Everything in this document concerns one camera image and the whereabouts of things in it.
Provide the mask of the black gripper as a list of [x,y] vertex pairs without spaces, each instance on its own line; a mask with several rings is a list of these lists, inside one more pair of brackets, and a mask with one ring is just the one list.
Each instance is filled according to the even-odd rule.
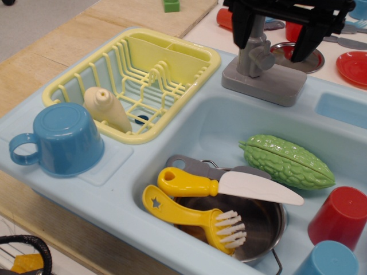
[[354,1],[224,1],[224,6],[232,12],[233,40],[239,49],[246,47],[256,16],[303,25],[291,57],[292,62],[301,62],[324,37],[341,32],[347,13],[356,4]]

